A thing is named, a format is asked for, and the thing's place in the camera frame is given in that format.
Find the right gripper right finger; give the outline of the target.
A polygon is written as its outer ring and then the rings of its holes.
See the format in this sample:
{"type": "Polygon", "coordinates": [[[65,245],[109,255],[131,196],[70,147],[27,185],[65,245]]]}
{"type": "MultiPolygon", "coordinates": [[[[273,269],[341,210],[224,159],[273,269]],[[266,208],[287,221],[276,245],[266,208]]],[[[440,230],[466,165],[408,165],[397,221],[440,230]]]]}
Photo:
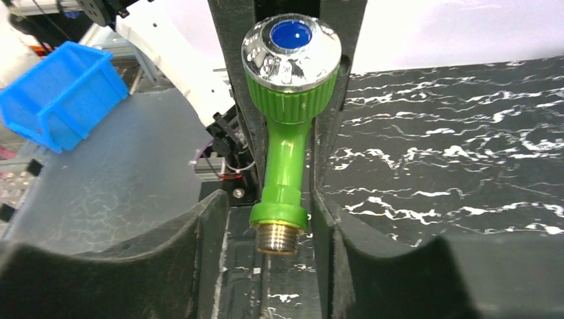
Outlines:
{"type": "Polygon", "coordinates": [[[563,239],[445,235],[413,248],[311,196],[323,318],[562,318],[563,239]]]}

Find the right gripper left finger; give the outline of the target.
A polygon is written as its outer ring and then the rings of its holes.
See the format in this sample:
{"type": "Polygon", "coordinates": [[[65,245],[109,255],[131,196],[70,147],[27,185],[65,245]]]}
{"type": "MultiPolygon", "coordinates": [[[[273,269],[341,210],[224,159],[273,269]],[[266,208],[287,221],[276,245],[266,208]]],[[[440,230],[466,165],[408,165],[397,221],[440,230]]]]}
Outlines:
{"type": "Polygon", "coordinates": [[[99,253],[1,243],[2,318],[211,318],[229,211],[218,190],[99,253]]]}

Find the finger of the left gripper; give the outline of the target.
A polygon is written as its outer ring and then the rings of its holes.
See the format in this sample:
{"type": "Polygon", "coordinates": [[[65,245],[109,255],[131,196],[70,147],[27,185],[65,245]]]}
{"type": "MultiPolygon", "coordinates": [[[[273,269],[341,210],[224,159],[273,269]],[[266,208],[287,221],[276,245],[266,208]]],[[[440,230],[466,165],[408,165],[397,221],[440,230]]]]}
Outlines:
{"type": "Polygon", "coordinates": [[[266,1],[209,1],[208,5],[229,76],[237,121],[247,146],[243,159],[255,163],[243,173],[237,186],[245,190],[242,203],[255,203],[260,199],[265,175],[267,132],[264,116],[249,95],[241,45],[246,33],[269,16],[269,4],[266,1]]]}
{"type": "Polygon", "coordinates": [[[335,31],[341,41],[341,53],[336,69],[335,87],[328,106],[315,118],[311,134],[310,180],[311,192],[323,187],[323,180],[342,119],[344,99],[349,83],[360,27],[367,0],[321,1],[320,18],[335,31]]]}

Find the green water faucet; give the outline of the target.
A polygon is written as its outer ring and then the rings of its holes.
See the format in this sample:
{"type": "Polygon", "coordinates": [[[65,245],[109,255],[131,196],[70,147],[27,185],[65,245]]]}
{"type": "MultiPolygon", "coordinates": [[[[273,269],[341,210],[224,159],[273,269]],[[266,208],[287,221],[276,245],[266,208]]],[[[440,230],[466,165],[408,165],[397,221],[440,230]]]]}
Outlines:
{"type": "Polygon", "coordinates": [[[291,255],[308,229],[301,206],[311,125],[329,104],[341,53],[339,36],[316,17],[285,13],[257,23],[241,45],[254,106],[267,126],[265,180],[250,225],[262,253],[291,255]]]}

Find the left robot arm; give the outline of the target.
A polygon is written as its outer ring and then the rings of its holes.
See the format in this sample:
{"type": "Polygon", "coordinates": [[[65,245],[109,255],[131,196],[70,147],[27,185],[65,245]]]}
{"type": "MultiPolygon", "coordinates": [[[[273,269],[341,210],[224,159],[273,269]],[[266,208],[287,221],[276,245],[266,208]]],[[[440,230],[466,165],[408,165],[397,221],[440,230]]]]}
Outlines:
{"type": "Polygon", "coordinates": [[[266,123],[251,102],[241,61],[243,37],[259,21],[284,13],[300,13],[319,18],[341,40],[340,66],[335,89],[327,108],[313,124],[313,183],[321,185],[343,118],[344,99],[358,43],[366,1],[209,1],[232,92],[179,32],[163,1],[129,1],[128,16],[117,17],[116,32],[140,49],[185,96],[202,123],[208,126],[213,115],[235,108],[239,125],[255,160],[254,180],[258,189],[265,183],[267,151],[266,123]]]}

